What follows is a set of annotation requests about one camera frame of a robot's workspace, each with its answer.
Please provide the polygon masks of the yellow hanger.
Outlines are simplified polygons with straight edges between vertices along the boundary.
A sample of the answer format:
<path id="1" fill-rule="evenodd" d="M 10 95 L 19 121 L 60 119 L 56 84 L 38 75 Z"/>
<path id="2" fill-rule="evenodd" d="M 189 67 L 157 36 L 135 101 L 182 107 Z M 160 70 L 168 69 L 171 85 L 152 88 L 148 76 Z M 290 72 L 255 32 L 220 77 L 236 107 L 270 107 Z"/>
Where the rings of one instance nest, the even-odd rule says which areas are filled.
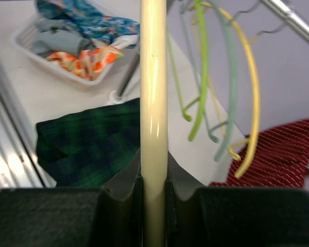
<path id="1" fill-rule="evenodd" d="M 204 14 L 205 12 L 205 8 L 212 8 L 213 7 L 206 2 L 201 2 L 201 8 L 202 8 L 202 12 Z M 225 12 L 223 9 L 219 8 L 222 12 L 223 15 L 225 17 L 225 21 L 229 21 L 232 19 L 232 16 L 230 14 L 228 14 L 227 12 Z M 252 113 L 252 123 L 251 123 L 251 130 L 250 130 L 250 136 L 245 139 L 242 142 L 236 143 L 234 145 L 230 145 L 228 144 L 228 148 L 227 148 L 227 152 L 230 154 L 230 156 L 235 160 L 235 161 L 240 161 L 241 157 L 235 153 L 233 151 L 234 147 L 236 146 L 240 146 L 242 144 L 247 144 L 247 151 L 246 151 L 246 156 L 245 158 L 242 160 L 241 165 L 238 167 L 238 169 L 235 171 L 234 176 L 237 179 L 240 179 L 245 172 L 247 171 L 247 169 L 250 167 L 254 155 L 255 155 L 255 151 L 256 151 L 256 147 L 258 144 L 258 137 L 259 137 L 259 128 L 260 128 L 260 116 L 261 116 L 261 106 L 260 106 L 260 83 L 259 83 L 259 77 L 258 77 L 258 70 L 257 70 L 257 66 L 256 66 L 256 62 L 253 56 L 253 52 L 251 49 L 251 45 L 250 42 L 248 41 L 248 39 L 246 38 L 246 35 L 244 34 L 244 32 L 242 31 L 241 27 L 239 26 L 239 24 L 236 21 L 232 22 L 232 27 L 235 29 L 235 32 L 237 33 L 239 40 L 244 48 L 244 52 L 245 52 L 245 57 L 248 61 L 248 66 L 249 66 L 249 74 L 250 74 L 250 79 L 251 79 L 251 83 L 252 83 L 252 93 L 253 93 L 253 113 Z M 218 120 L 219 123 L 223 122 L 225 120 L 222 120 L 221 118 L 221 114 L 220 111 L 218 109 L 218 103 L 216 102 L 216 95 L 215 95 L 215 90 L 214 87 L 212 85 L 212 80 L 208 75 L 208 79 L 207 82 L 209 83 L 210 86 L 210 90 L 212 93 L 212 99 L 214 102 L 214 107 L 216 109 L 217 112 L 217 116 L 218 116 Z M 225 135 L 225 126 L 220 127 L 222 129 L 223 135 Z"/>

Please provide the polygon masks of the cream hanger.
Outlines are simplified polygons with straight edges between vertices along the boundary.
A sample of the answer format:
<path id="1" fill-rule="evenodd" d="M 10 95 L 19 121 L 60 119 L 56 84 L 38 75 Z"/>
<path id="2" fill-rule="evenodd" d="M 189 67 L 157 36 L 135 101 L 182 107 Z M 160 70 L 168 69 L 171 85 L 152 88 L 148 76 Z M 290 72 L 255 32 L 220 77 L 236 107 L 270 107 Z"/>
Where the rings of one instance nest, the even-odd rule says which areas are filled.
<path id="1" fill-rule="evenodd" d="M 166 1 L 141 1 L 140 58 L 143 244 L 164 246 L 168 159 Z"/>

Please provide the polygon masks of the red polka dot garment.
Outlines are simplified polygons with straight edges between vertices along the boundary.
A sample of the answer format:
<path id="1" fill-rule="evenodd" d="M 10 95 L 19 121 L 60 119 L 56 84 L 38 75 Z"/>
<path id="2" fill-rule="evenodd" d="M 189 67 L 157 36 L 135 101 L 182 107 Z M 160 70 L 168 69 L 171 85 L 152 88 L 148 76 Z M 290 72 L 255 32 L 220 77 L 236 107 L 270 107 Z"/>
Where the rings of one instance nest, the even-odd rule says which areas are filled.
<path id="1" fill-rule="evenodd" d="M 309 119 L 267 129 L 259 134 L 252 164 L 245 174 L 234 176 L 240 162 L 233 161 L 225 182 L 211 187 L 302 188 L 309 164 Z"/>

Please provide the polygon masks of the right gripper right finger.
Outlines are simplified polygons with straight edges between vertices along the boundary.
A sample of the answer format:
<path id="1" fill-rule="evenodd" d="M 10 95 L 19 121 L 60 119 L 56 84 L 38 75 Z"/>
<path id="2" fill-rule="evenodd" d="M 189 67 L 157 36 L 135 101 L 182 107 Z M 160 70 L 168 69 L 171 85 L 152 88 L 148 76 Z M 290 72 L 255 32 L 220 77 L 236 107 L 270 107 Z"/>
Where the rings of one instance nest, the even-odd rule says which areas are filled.
<path id="1" fill-rule="evenodd" d="M 168 156 L 167 246 L 309 246 L 309 192 L 206 187 Z"/>

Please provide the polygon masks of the pale mint hanger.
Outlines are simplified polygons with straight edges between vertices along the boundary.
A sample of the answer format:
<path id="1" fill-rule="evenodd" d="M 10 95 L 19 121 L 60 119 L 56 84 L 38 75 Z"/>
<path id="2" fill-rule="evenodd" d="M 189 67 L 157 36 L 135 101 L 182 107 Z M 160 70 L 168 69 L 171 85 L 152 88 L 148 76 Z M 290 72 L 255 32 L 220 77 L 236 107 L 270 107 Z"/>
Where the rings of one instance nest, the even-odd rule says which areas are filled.
<path id="1" fill-rule="evenodd" d="M 205 103 L 207 99 L 209 46 L 207 42 L 207 27 L 205 23 L 205 17 L 202 12 L 202 8 L 201 8 L 201 1 L 188 1 L 186 4 L 184 4 L 180 8 L 180 15 L 183 15 L 187 11 L 187 9 L 191 6 L 191 4 L 194 4 L 196 7 L 196 16 L 198 17 L 200 21 L 199 29 L 200 29 L 200 39 L 201 39 L 200 53 L 202 56 L 201 58 L 202 72 L 201 72 L 201 82 L 198 84 L 199 96 L 187 105 L 183 104 L 182 93 L 181 93 L 180 83 L 179 83 L 176 69 L 173 68 L 172 71 L 174 74 L 174 80 L 175 80 L 176 90 L 178 93 L 178 100 L 180 104 L 181 113 L 182 113 L 183 118 L 186 121 L 189 121 L 189 122 L 192 121 L 192 117 L 189 114 L 187 114 L 187 110 L 191 106 L 193 106 L 195 103 L 199 104 L 195 123 L 189 133 L 188 140 L 193 141 L 193 139 L 195 138 L 198 132 L 198 129 L 200 128 L 200 124 L 202 120 L 205 120 L 205 125 L 207 127 L 207 133 L 208 133 L 209 138 L 215 143 L 219 142 L 219 140 L 214 135 L 214 131 L 220 127 L 223 127 L 223 126 L 226 127 L 224 139 L 221 141 L 220 146 L 218 150 L 216 151 L 216 154 L 214 155 L 214 158 L 213 158 L 215 162 L 218 162 L 221 159 L 224 152 L 227 150 L 228 144 L 233 134 L 233 122 L 236 116 L 236 102 L 237 102 L 236 90 L 237 90 L 238 75 L 237 75 L 236 55 L 235 55 L 235 49 L 234 49 L 234 45 L 232 41 L 232 35 L 231 35 L 230 28 L 228 27 L 227 22 L 225 21 L 223 12 L 219 9 L 219 7 L 216 5 L 214 1 L 206 1 L 206 3 L 209 3 L 213 7 L 216 13 L 216 17 L 220 21 L 222 33 L 225 36 L 225 43 L 226 43 L 228 61 L 229 61 L 229 83 L 230 83 L 230 93 L 229 93 L 230 98 L 229 98 L 229 110 L 228 110 L 227 119 L 223 122 L 220 122 L 214 127 L 210 127 L 208 119 L 207 119 L 207 115 L 205 112 Z"/>

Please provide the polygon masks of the lime green hanger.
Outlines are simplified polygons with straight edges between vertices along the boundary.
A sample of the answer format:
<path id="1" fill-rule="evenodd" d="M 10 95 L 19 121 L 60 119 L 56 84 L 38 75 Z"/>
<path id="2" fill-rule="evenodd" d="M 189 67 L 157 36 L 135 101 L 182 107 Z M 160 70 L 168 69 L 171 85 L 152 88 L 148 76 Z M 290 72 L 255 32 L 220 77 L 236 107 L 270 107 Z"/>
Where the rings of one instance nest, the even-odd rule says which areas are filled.
<path id="1" fill-rule="evenodd" d="M 177 69 L 175 65 L 174 54 L 173 54 L 172 47 L 171 47 L 170 36 L 167 37 L 167 50 L 168 50 L 172 72 L 173 72 L 173 77 L 174 77 L 174 82 L 175 82 L 175 86 L 177 90 L 179 107 L 181 110 L 182 117 L 186 121 L 192 121 L 192 117 L 187 113 L 187 111 L 191 106 L 198 103 L 198 110 L 197 110 L 195 122 L 193 123 L 193 126 L 188 135 L 188 140 L 190 142 L 194 140 L 200 128 L 200 125 L 201 125 L 201 122 L 204 116 L 205 104 L 206 104 L 207 94 L 208 94 L 207 93 L 207 72 L 208 72 L 208 61 L 209 61 L 208 47 L 207 47 L 207 31 L 206 31 L 206 25 L 204 21 L 204 15 L 200 7 L 200 1 L 188 1 L 186 4 L 183 4 L 183 6 L 181 6 L 181 9 L 180 9 L 180 14 L 183 15 L 186 12 L 186 10 L 191 6 L 191 4 L 195 6 L 196 15 L 198 16 L 198 19 L 200 21 L 201 44 L 204 45 L 204 53 L 201 55 L 203 71 L 201 72 L 201 82 L 198 83 L 199 96 L 196 97 L 193 101 L 191 101 L 187 105 L 183 104 L 183 97 L 182 97 L 180 82 L 179 82 L 178 73 L 177 73 Z"/>

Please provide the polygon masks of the light blue denim garment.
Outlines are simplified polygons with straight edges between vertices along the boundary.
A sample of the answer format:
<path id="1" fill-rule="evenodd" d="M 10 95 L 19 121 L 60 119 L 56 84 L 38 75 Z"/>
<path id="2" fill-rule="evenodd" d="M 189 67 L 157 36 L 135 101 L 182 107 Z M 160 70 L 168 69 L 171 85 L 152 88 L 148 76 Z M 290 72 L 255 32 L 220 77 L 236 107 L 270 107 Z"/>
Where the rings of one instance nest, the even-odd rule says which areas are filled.
<path id="1" fill-rule="evenodd" d="M 33 39 L 32 51 L 43 58 L 56 51 L 77 57 L 82 50 L 96 49 L 90 39 L 63 20 L 40 20 L 36 22 L 36 27 L 38 33 Z"/>

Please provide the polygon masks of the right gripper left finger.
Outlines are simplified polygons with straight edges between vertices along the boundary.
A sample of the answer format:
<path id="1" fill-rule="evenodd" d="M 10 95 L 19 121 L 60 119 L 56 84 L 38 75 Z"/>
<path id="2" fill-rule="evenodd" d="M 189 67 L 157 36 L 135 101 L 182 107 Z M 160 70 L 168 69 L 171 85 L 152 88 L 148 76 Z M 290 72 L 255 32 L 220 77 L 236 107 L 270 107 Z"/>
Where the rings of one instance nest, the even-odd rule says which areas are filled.
<path id="1" fill-rule="evenodd" d="M 102 187 L 0 189 L 0 246 L 141 246 L 140 155 Z"/>

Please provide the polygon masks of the orange floral skirt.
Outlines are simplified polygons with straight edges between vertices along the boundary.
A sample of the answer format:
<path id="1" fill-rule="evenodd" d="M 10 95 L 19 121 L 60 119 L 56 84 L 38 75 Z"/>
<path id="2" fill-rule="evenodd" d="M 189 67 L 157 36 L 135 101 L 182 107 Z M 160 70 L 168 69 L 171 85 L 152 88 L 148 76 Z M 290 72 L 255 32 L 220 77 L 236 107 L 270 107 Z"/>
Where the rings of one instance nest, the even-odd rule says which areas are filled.
<path id="1" fill-rule="evenodd" d="M 59 64 L 61 68 L 82 79 L 94 81 L 109 64 L 123 56 L 122 51 L 116 47 L 103 46 L 95 50 L 82 50 L 78 57 L 56 51 L 46 57 L 46 60 Z"/>

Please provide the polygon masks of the blue floral skirt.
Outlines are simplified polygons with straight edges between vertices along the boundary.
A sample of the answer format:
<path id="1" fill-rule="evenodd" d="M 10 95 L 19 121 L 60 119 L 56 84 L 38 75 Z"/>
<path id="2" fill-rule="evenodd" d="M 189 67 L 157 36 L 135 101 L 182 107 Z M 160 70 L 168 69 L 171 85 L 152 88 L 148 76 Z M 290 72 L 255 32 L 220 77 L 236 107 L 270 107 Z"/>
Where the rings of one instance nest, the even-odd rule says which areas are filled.
<path id="1" fill-rule="evenodd" d="M 88 1 L 36 1 L 42 17 L 63 20 L 86 38 L 112 44 L 120 37 L 131 36 L 128 46 L 133 48 L 140 40 L 140 23 L 132 19 L 110 16 Z"/>

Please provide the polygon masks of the dark green plaid garment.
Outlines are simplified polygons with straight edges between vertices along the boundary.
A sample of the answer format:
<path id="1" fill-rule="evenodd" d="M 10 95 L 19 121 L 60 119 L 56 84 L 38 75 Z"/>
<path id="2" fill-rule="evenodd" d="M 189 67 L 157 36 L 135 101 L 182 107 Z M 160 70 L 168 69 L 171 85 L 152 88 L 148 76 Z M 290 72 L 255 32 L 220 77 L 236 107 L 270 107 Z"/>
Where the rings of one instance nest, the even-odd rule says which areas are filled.
<path id="1" fill-rule="evenodd" d="M 140 148 L 140 100 L 36 124 L 38 164 L 57 187 L 97 187 L 122 171 Z"/>

